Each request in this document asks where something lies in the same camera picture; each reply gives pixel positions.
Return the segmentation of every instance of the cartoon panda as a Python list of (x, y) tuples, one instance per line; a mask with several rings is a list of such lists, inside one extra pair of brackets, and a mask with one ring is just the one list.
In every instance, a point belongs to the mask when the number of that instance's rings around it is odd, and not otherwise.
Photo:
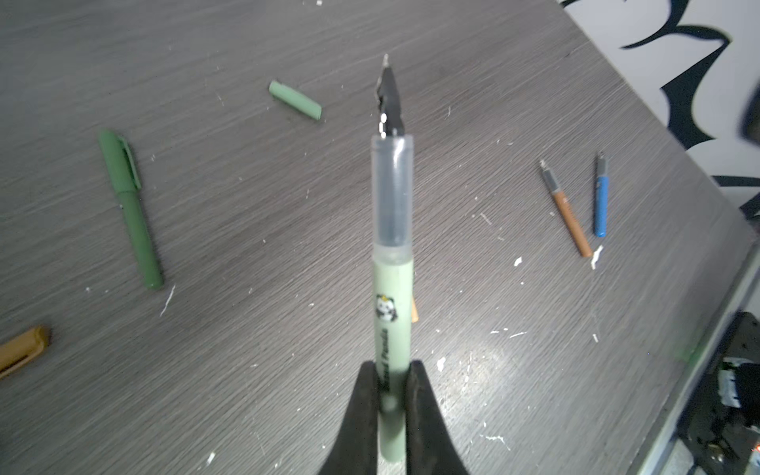
[(375, 302), (375, 313), (378, 314), (378, 318), (382, 321), (396, 321), (396, 318), (398, 318), (393, 299), (384, 295), (378, 294)]

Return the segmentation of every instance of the orange pen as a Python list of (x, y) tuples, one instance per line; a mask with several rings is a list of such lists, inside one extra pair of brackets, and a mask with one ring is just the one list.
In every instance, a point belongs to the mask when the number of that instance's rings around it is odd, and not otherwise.
[(557, 178), (554, 176), (554, 173), (552, 173), (552, 170), (546, 166), (546, 163), (543, 160), (541, 160), (539, 164), (541, 165), (543, 180), (546, 182), (546, 186), (549, 187), (549, 191), (552, 192), (554, 202), (557, 203), (559, 213), (562, 215), (562, 219), (565, 220), (565, 225), (568, 227), (568, 231), (570, 231), (570, 235), (575, 241), (578, 251), (580, 251), (581, 255), (585, 258), (591, 257), (593, 252), (588, 245), (586, 235), (583, 233), (581, 224), (575, 219), (575, 215), (570, 208), (570, 203), (568, 203), (565, 193), (562, 191), (562, 188), (560, 188)]

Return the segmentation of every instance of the pen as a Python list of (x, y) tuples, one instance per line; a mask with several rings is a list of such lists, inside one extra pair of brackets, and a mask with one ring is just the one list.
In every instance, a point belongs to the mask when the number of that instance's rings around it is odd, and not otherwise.
[(607, 158), (599, 153), (597, 157), (597, 203), (594, 213), (594, 228), (597, 236), (607, 234), (607, 187), (610, 179), (607, 177)]
[(106, 160), (111, 184), (124, 210), (127, 232), (135, 249), (135, 257), (145, 286), (149, 289), (159, 289), (163, 285), (163, 278), (142, 214), (138, 196), (141, 188), (140, 179), (129, 145), (110, 130), (102, 130), (98, 134), (98, 142)]
[(588, 241), (583, 234), (581, 225), (578, 224), (578, 220), (575, 219), (575, 215), (572, 213), (570, 203), (568, 203), (564, 191), (560, 188), (557, 178), (555, 178), (552, 170), (546, 166), (546, 162), (541, 160), (539, 164), (541, 165), (543, 180), (546, 182), (546, 186), (549, 187), (549, 191), (554, 197), (554, 202), (557, 203), (559, 213), (562, 215), (562, 219), (565, 220), (565, 225), (568, 227), (568, 231), (570, 231), (570, 234), (575, 241), (575, 245), (578, 247), (578, 251), (580, 251), (581, 255), (585, 258), (591, 257), (593, 254), (591, 247), (588, 245)]
[(378, 437), (385, 460), (398, 462), (406, 454), (404, 387), (411, 358), (414, 141), (404, 134), (388, 55), (383, 58), (377, 97), (379, 133), (372, 137), (372, 263), (380, 387)]

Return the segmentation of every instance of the blue pen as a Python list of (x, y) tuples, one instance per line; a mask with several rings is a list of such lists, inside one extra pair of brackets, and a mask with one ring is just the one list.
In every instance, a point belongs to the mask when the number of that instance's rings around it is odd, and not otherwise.
[(604, 158), (604, 154), (600, 153), (597, 158), (597, 212), (594, 221), (594, 227), (599, 237), (607, 234), (607, 186), (609, 182), (607, 159)]

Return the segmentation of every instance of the light green pen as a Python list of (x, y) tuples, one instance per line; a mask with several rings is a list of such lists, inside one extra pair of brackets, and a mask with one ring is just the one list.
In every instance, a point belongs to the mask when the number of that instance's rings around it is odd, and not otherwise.
[(378, 437), (385, 460), (406, 454), (404, 389), (411, 358), (414, 141), (404, 134), (401, 101), (388, 63), (378, 79), (379, 134), (372, 137), (375, 367), (380, 381)]

